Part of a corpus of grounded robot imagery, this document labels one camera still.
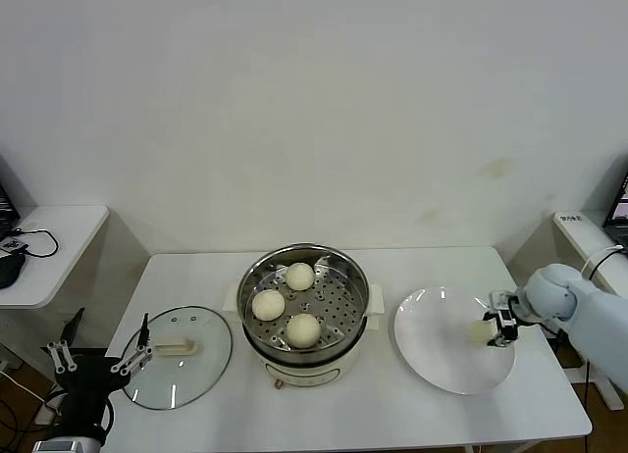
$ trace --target laptop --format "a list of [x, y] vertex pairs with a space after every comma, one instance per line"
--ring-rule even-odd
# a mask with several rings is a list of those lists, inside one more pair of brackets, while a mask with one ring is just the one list
[[612, 240], [628, 249], [628, 174], [606, 216], [603, 229]]

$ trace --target black device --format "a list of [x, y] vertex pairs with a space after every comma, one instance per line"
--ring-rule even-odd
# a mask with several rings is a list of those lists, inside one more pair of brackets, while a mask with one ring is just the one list
[[9, 195], [0, 185], [0, 239], [13, 229], [20, 219], [20, 213], [9, 199]]
[[621, 183], [603, 229], [612, 240], [628, 249], [628, 174]]

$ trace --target floor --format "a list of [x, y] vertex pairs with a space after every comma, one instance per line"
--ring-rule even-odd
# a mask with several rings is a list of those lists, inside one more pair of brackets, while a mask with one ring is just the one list
[[[26, 363], [19, 370], [9, 370], [8, 373], [15, 381], [23, 384], [41, 397], [45, 397], [52, 387], [52, 382], [48, 378]], [[9, 404], [15, 412], [19, 429], [31, 430], [41, 428], [41, 426], [33, 423], [34, 417], [39, 411], [40, 402], [4, 377], [0, 377], [0, 399]], [[10, 426], [15, 424], [11, 414], [3, 405], [0, 405], [0, 420]], [[34, 442], [41, 439], [44, 433], [17, 433], [13, 437], [13, 433], [10, 430], [0, 426], [0, 452], [28, 453], [32, 450]]]
[[[580, 365], [576, 352], [568, 345], [558, 351], [558, 359], [564, 368], [578, 367]], [[45, 396], [51, 388], [51, 382], [46, 377], [40, 375], [26, 364], [19, 370], [10, 372], [10, 375], [40, 396]], [[584, 385], [576, 385], [575, 389], [580, 399], [582, 399]], [[36, 399], [24, 393], [5, 378], [0, 378], [0, 399], [7, 402], [15, 411], [19, 428], [37, 428], [32, 423], [34, 415], [39, 408], [39, 403]], [[628, 396], [624, 396], [624, 403], [628, 406]], [[628, 451], [628, 409], [616, 412], [608, 411], [598, 391], [593, 386], [590, 386], [589, 417], [594, 426], [594, 431], [588, 440], [589, 453]], [[14, 424], [6, 407], [2, 405], [0, 405], [0, 420], [11, 426]], [[8, 443], [12, 436], [13, 434], [7, 428], [0, 426], [0, 453], [28, 453], [31, 451], [34, 442], [41, 439], [43, 433], [24, 435], [19, 433], [9, 445]], [[461, 453], [462, 451], [463, 448], [421, 450], [422, 453]], [[488, 453], [491, 451], [491, 448], [483, 448], [482, 451]], [[582, 438], [573, 438], [546, 441], [527, 451], [529, 453], [584, 453], [584, 440]]]

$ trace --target white plate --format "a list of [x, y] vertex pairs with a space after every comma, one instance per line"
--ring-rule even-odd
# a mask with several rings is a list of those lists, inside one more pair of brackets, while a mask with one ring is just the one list
[[473, 341], [471, 327], [486, 312], [475, 298], [485, 299], [464, 288], [420, 289], [394, 316], [394, 336], [408, 365], [431, 384], [457, 394], [489, 391], [514, 366], [514, 343], [496, 348]]

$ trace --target electric steamer pot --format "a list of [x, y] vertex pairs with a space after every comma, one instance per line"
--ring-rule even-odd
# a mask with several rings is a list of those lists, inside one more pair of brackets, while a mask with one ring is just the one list
[[[297, 262], [314, 270], [314, 283], [305, 291], [286, 284], [286, 271]], [[253, 316], [253, 297], [264, 289], [277, 289], [286, 301], [284, 313], [274, 321]], [[248, 269], [239, 283], [236, 305], [246, 338], [263, 361], [271, 363], [270, 368], [265, 363], [271, 375], [292, 384], [316, 385], [340, 375], [342, 358], [355, 358], [349, 355], [356, 353], [352, 349], [366, 328], [369, 297], [366, 276], [350, 257], [323, 245], [293, 244], [265, 255]], [[315, 316], [321, 325], [320, 339], [307, 349], [292, 348], [286, 339], [288, 321], [301, 313]], [[330, 365], [339, 366], [337, 373], [320, 377], [320, 369]], [[281, 376], [307, 373], [312, 375], [309, 382]]]

